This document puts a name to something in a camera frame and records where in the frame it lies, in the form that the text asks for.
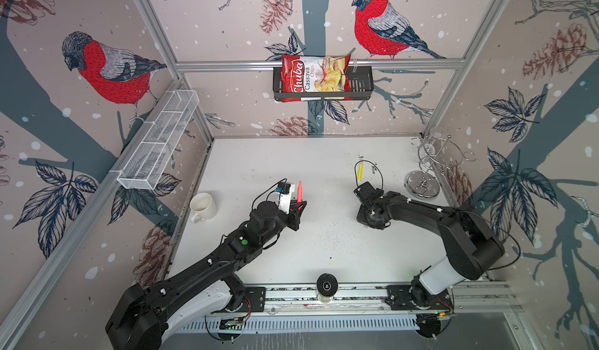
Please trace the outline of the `pink highlighter pen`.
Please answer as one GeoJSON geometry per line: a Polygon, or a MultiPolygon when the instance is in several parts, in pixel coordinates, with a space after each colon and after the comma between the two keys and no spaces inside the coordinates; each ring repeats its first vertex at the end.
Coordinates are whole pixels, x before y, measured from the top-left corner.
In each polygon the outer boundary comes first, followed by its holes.
{"type": "Polygon", "coordinates": [[[303,184],[302,181],[298,182],[298,186],[297,186],[297,199],[296,202],[297,203],[302,203],[303,201],[303,184]]]}

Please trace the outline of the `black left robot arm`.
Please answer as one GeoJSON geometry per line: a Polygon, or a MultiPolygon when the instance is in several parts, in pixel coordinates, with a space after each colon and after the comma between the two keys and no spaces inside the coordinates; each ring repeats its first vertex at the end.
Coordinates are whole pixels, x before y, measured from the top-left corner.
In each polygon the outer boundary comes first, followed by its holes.
{"type": "Polygon", "coordinates": [[[237,308],[245,286],[236,272],[276,244],[284,229],[297,231],[306,206],[305,201],[292,203],[284,211],[263,201],[204,259],[146,288],[138,283],[128,287],[105,326],[112,348],[160,348],[169,330],[186,324],[175,320],[176,313],[187,303],[196,306],[200,298],[207,299],[202,316],[237,308]]]}

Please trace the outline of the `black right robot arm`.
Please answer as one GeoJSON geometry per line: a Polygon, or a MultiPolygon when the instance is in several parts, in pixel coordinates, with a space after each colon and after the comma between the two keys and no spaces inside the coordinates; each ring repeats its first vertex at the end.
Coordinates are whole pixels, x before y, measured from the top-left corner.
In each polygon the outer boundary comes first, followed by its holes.
{"type": "Polygon", "coordinates": [[[476,281],[505,253],[503,243],[482,218],[466,207],[433,206],[398,192],[384,192],[365,182],[354,190],[360,201],[357,221],[384,230],[391,221],[404,221],[438,235],[446,256],[421,271],[410,283],[410,301],[427,309],[448,288],[476,281]]]}

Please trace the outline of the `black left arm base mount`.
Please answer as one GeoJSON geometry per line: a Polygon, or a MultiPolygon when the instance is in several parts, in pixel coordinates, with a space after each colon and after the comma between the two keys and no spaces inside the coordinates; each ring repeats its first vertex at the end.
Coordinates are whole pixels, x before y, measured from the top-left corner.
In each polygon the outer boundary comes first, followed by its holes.
{"type": "Polygon", "coordinates": [[[243,295],[235,295],[221,313],[247,314],[265,311],[266,288],[246,287],[243,295]]]}

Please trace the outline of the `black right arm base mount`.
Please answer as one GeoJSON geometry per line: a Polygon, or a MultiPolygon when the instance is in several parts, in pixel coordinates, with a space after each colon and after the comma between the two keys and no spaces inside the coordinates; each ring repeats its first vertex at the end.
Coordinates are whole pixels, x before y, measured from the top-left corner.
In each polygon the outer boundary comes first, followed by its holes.
{"type": "Polygon", "coordinates": [[[449,310],[453,311],[452,296],[448,290],[438,295],[430,294],[425,288],[411,284],[391,284],[385,287],[387,298],[384,302],[392,311],[410,310],[449,310]]]}

